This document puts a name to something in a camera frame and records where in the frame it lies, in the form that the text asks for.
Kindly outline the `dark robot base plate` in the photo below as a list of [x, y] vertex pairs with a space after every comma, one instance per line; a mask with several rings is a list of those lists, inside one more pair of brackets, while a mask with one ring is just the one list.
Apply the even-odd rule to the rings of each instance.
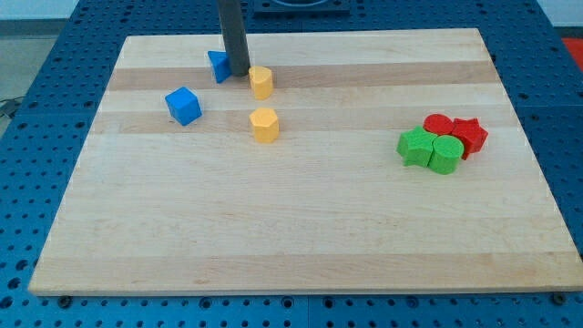
[[341, 14], [351, 11], [351, 0], [253, 0], [255, 16]]

